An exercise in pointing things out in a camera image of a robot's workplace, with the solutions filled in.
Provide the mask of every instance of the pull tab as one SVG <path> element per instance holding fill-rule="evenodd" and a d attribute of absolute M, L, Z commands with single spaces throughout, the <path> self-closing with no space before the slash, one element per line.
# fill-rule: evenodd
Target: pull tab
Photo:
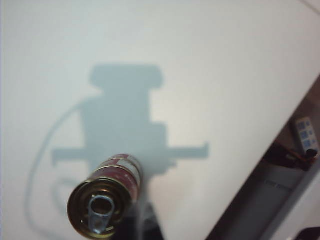
<path fill-rule="evenodd" d="M 115 211 L 114 201 L 103 195 L 91 198 L 89 202 L 88 227 L 95 234 L 103 233 Z"/>

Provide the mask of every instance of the aluminum can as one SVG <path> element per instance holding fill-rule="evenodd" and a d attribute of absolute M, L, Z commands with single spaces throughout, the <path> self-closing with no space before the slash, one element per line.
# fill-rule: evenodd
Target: aluminum can
<path fill-rule="evenodd" d="M 86 238 L 107 240 L 140 194 L 142 168 L 132 155 L 103 162 L 72 192 L 67 212 L 74 229 Z"/>

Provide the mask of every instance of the dark object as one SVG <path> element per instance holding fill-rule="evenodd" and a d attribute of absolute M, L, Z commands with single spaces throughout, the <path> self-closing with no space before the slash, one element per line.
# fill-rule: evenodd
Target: dark object
<path fill-rule="evenodd" d="M 320 237 L 320 227 L 311 227 L 302 230 L 295 240 L 318 240 Z"/>
<path fill-rule="evenodd" d="M 309 149 L 306 155 L 298 153 L 286 148 L 279 142 L 275 141 L 263 156 L 263 160 L 281 167 L 300 168 L 308 171 L 315 162 L 315 156 L 318 154 L 316 150 Z"/>

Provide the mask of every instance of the can lid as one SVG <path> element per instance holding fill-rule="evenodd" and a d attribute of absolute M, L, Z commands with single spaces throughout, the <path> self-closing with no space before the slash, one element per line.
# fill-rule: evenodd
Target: can lid
<path fill-rule="evenodd" d="M 131 201 L 126 188 L 113 179 L 87 180 L 72 192 L 67 206 L 68 217 L 84 237 L 109 239 Z"/>

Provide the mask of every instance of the can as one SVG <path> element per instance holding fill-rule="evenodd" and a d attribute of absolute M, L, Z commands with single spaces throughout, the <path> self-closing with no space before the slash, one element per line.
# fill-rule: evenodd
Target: can
<path fill-rule="evenodd" d="M 70 195 L 67 212 L 74 229 L 86 238 L 107 240 L 139 198 L 142 168 L 132 155 L 103 162 Z"/>

